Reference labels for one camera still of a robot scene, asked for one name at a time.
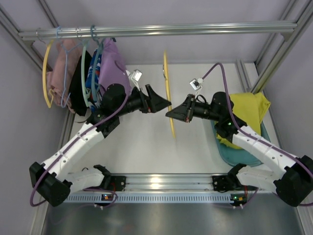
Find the yellow hanger with trousers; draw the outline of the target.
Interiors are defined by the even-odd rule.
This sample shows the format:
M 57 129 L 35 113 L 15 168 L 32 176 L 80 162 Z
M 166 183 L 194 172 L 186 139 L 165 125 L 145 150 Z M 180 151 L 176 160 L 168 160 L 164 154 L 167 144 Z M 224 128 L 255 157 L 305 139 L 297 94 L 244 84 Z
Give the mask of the yellow hanger with trousers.
M 168 75 L 168 61 L 167 61 L 166 50 L 163 53 L 163 76 L 165 79 L 165 89 L 166 89 L 167 100 L 171 101 L 171 90 L 170 90 L 170 82 L 169 82 L 169 75 Z M 176 133 L 175 133 L 174 121 L 172 118 L 169 118 L 169 120 L 170 120 L 172 136 L 175 139 Z

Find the yellow trousers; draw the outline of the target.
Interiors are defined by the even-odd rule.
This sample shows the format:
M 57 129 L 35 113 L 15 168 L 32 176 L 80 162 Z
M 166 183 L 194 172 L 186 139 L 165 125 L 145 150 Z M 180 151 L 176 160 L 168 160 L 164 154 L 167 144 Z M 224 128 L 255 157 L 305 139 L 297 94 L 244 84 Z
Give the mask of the yellow trousers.
M 261 135 L 261 123 L 265 114 L 269 110 L 271 102 L 268 101 L 262 93 L 230 94 L 230 101 L 233 104 L 232 111 L 237 124 L 240 124 L 239 119 L 241 119 L 247 125 L 249 125 L 254 132 L 256 132 L 258 135 Z M 225 127 L 227 131 L 234 130 L 235 133 L 239 132 L 233 124 L 230 116 L 228 116 L 223 122 L 222 127 Z M 228 147 L 241 149 L 239 146 L 231 143 L 228 139 L 220 136 L 220 134 L 217 134 L 216 137 L 220 140 L 220 143 L 223 143 Z

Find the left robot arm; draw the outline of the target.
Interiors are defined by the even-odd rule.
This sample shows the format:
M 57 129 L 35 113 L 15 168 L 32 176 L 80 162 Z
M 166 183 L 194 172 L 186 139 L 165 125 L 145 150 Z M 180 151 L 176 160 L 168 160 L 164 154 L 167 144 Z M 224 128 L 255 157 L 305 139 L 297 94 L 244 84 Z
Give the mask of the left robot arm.
M 119 118 L 139 110 L 144 114 L 157 113 L 171 105 L 159 96 L 152 87 L 145 86 L 144 94 L 139 88 L 125 88 L 121 84 L 111 84 L 105 89 L 101 105 L 82 125 L 77 134 L 53 156 L 41 164 L 34 162 L 29 167 L 31 185 L 30 205 L 34 193 L 38 193 L 51 206 L 62 204 L 70 194 L 90 187 L 106 188 L 110 182 L 110 172 L 101 165 L 72 173 L 73 166 L 87 152 L 104 140 L 119 124 Z

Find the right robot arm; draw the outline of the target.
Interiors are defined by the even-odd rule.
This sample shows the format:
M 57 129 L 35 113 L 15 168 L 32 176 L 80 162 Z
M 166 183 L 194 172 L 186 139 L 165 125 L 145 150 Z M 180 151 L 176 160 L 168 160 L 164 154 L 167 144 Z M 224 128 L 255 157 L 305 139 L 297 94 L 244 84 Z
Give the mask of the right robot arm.
M 213 95 L 211 103 L 198 102 L 189 94 L 184 102 L 168 111 L 166 116 L 189 123 L 193 118 L 214 120 L 216 133 L 244 149 L 266 165 L 259 170 L 246 164 L 235 165 L 227 174 L 234 188 L 253 186 L 275 193 L 292 207 L 303 206 L 304 199 L 313 190 L 313 160 L 297 157 L 255 132 L 232 112 L 233 103 L 225 92 Z

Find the mint green hanger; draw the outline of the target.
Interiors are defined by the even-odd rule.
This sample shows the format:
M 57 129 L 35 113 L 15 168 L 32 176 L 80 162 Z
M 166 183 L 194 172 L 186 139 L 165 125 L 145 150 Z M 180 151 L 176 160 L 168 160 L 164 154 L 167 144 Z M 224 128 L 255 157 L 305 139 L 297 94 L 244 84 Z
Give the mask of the mint green hanger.
M 82 59 L 81 59 L 81 86 L 82 86 L 82 95 L 86 108 L 89 107 L 89 102 L 87 98 L 87 90 L 85 86 L 85 59 L 86 59 L 86 51 L 88 46 L 88 39 L 82 41 L 83 50 L 82 50 Z

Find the teal blue hanger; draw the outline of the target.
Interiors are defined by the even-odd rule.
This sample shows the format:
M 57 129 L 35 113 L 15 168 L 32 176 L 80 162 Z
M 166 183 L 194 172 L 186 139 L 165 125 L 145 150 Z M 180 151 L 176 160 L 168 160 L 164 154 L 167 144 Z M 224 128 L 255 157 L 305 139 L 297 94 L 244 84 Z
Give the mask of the teal blue hanger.
M 90 35 L 91 38 L 97 43 L 98 47 L 96 50 L 96 55 L 95 55 L 95 60 L 93 62 L 93 68 L 92 68 L 92 74 L 91 74 L 91 94 L 92 94 L 92 99 L 94 102 L 97 102 L 97 89 L 96 89 L 96 83 L 95 83 L 95 72 L 96 72 L 96 66 L 97 66 L 97 62 L 98 62 L 98 58 L 100 55 L 100 52 L 102 52 L 103 50 L 103 41 L 101 42 L 98 41 L 97 37 L 94 35 L 94 29 L 95 29 L 95 25 L 91 25 L 90 26 Z

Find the light blue hanger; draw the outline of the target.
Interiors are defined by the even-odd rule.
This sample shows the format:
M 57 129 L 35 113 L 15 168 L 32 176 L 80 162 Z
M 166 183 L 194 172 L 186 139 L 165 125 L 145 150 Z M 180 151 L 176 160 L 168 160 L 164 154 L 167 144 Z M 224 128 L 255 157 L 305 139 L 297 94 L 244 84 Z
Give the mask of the light blue hanger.
M 67 49 L 64 45 L 64 43 L 61 40 L 61 36 L 59 36 L 59 32 L 61 31 L 62 27 L 58 26 L 56 29 L 56 39 L 58 41 L 60 41 L 60 46 L 63 49 L 63 51 L 65 52 L 66 58 L 65 58 L 65 69 L 64 69 L 64 81 L 63 81 L 63 92 L 62 92 L 62 96 L 61 96 L 61 107 L 62 108 L 66 108 L 67 107 L 67 103 L 68 100 L 70 98 L 70 94 L 67 96 L 67 98 L 64 100 L 65 98 L 65 93 L 66 93 L 66 85 L 67 85 L 67 64 L 68 64 L 68 55 L 76 48 L 78 48 L 79 46 L 82 46 L 84 44 L 84 41 L 79 42 L 78 44 L 76 44 L 74 47 L 72 47 L 71 49 Z

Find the empty yellow hanger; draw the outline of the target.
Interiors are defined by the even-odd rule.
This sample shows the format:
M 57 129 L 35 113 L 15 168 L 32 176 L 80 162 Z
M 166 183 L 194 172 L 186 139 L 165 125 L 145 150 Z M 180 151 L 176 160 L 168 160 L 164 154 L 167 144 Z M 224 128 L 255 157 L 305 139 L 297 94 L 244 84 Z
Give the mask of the empty yellow hanger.
M 44 43 L 46 45 L 46 50 L 44 54 L 44 59 L 43 59 L 43 68 L 42 68 L 42 85 L 43 85 L 43 94 L 44 94 L 44 99 L 46 102 L 47 107 L 50 109 L 53 103 L 54 95 L 48 95 L 48 89 L 47 89 L 47 65 L 48 65 L 48 56 L 51 50 L 51 47 L 53 45 L 54 40 L 51 40 L 48 44 L 45 43 L 45 41 L 40 37 L 39 31 L 41 28 L 39 27 L 36 30 L 36 37 L 37 39 Z

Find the purple garment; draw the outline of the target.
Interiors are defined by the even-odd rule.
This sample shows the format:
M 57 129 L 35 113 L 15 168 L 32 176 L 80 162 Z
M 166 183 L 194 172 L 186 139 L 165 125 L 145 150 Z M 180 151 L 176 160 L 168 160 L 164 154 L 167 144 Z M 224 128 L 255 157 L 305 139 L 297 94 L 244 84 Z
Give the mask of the purple garment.
M 104 95 L 108 87 L 112 84 L 120 84 L 125 89 L 131 89 L 126 65 L 121 56 L 117 45 L 111 38 L 106 38 L 103 43 L 101 56 L 100 74 L 98 84 L 100 85 L 100 94 Z

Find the blue patterned garment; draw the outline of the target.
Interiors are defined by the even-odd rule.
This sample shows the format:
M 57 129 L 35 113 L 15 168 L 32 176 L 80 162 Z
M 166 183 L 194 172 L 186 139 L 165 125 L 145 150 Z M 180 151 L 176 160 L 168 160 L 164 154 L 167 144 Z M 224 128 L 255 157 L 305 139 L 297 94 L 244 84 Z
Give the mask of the blue patterned garment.
M 87 91 L 87 101 L 89 108 L 92 112 L 99 106 L 99 75 L 100 67 L 102 62 L 102 52 L 96 49 L 93 52 L 91 62 L 89 64 L 88 75 L 85 82 L 85 87 Z

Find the teal plastic bin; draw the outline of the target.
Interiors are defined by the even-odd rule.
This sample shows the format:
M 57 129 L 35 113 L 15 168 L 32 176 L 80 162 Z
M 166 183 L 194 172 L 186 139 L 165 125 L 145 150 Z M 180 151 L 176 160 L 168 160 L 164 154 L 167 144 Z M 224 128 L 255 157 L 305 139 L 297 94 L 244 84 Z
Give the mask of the teal plastic bin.
M 220 140 L 216 137 L 217 133 L 214 128 L 214 121 L 211 121 L 211 126 L 213 133 L 215 135 L 216 145 L 219 151 L 219 154 L 224 162 L 230 166 L 235 166 L 237 164 L 246 164 L 250 167 L 256 167 L 262 164 L 260 160 L 248 153 L 243 149 L 234 149 L 226 146 L 223 143 L 220 143 Z

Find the black garment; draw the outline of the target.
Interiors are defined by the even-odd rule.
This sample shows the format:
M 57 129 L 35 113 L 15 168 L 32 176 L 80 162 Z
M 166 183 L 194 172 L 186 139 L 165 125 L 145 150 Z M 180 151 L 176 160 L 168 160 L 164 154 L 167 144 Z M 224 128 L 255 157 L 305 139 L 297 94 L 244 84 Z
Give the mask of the black garment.
M 82 94 L 81 61 L 82 57 L 80 56 L 69 86 L 69 98 L 71 101 L 71 109 L 73 109 L 77 115 L 83 117 L 86 115 L 87 107 Z

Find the pink garment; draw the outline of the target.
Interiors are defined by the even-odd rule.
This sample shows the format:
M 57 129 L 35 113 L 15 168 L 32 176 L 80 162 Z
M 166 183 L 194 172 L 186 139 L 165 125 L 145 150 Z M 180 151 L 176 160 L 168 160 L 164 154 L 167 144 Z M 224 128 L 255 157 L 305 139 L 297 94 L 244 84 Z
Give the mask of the pink garment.
M 65 47 L 67 49 L 71 49 L 74 47 L 77 43 L 74 39 L 64 39 L 62 40 Z M 48 89 L 48 95 L 54 95 L 53 102 L 61 106 L 61 96 L 63 92 L 63 81 L 64 81 L 64 69 L 65 69 L 65 52 L 60 46 L 60 42 L 56 44 L 56 48 L 58 50 L 58 56 L 55 62 L 55 65 L 53 67 L 53 70 L 47 73 L 47 89 Z M 82 47 L 79 46 L 78 48 L 74 49 L 69 55 L 68 55 L 68 64 L 67 64 L 67 85 L 66 85 L 66 93 L 65 98 L 69 95 L 69 86 L 72 80 L 72 76 L 74 74 L 75 68 L 77 66 L 78 60 L 82 56 Z M 74 110 L 71 109 L 71 101 L 70 98 L 67 103 L 67 108 L 74 113 Z

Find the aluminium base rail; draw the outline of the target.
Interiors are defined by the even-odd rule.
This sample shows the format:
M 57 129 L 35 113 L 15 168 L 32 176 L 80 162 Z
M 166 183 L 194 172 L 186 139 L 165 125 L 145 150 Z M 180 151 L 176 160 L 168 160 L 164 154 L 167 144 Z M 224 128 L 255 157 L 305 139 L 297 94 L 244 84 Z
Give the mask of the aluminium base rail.
M 227 174 L 135 174 L 107 173 L 88 176 L 82 171 L 73 181 L 71 193 L 83 191 L 115 192 L 228 192 L 244 189 L 234 176 Z

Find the aluminium hanging rail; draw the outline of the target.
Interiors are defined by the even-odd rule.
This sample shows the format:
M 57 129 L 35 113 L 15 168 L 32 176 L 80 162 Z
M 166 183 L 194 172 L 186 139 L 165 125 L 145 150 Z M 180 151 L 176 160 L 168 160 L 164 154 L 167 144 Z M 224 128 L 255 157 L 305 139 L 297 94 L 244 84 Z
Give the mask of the aluminium hanging rail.
M 52 40 L 65 38 L 102 38 L 102 37 L 148 37 L 211 34 L 257 34 L 257 33 L 292 33 L 297 27 L 293 21 L 248 22 L 248 23 L 200 23 L 175 25 L 144 26 L 89 26 L 58 27 L 50 29 L 24 30 L 18 35 L 24 41 Z

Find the right frame post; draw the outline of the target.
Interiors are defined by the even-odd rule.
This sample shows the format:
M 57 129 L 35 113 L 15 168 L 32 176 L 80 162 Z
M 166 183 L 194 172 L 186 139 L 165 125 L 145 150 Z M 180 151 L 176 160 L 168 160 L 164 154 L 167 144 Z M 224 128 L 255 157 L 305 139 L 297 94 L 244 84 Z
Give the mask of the right frame post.
M 266 84 L 273 78 L 275 72 L 284 62 L 292 48 L 299 41 L 303 33 L 307 30 L 313 22 L 313 1 L 308 0 L 303 5 L 295 18 L 295 28 L 292 32 L 286 33 L 272 33 L 255 61 L 255 67 L 259 76 L 250 89 L 250 92 L 256 94 L 262 92 Z M 282 41 L 277 45 L 275 51 L 271 54 L 270 58 L 266 58 L 269 51 L 277 42 L 278 36 L 281 35 Z

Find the frame post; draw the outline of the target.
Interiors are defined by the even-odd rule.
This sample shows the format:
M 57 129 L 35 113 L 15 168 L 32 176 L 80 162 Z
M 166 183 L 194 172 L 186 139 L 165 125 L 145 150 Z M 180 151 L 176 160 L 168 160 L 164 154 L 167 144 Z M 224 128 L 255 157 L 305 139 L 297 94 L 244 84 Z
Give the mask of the frame post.
M 43 70 L 44 57 L 34 47 L 35 41 L 24 41 L 20 36 L 20 28 L 3 5 L 0 5 L 0 26 L 10 35 L 15 44 L 27 55 L 38 72 Z
M 308 0 L 303 5 L 295 18 L 295 28 L 292 32 L 286 33 L 272 33 L 255 61 L 255 67 L 259 76 L 250 89 L 250 92 L 256 94 L 262 92 L 266 84 L 273 78 L 275 72 L 284 62 L 292 48 L 299 41 L 303 33 L 307 30 L 313 22 L 313 1 Z M 281 35 L 282 41 L 277 45 L 275 51 L 271 54 L 270 58 L 266 58 L 269 51 L 277 42 L 278 36 Z

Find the left frame post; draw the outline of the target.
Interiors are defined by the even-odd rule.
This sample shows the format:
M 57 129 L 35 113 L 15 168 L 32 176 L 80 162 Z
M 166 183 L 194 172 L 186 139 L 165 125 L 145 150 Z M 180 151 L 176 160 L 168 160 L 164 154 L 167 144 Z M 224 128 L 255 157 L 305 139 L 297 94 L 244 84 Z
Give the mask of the left frame post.
M 0 26 L 10 35 L 15 44 L 27 55 L 38 72 L 43 70 L 44 57 L 34 47 L 35 41 L 24 41 L 20 36 L 20 28 L 3 5 L 0 5 Z

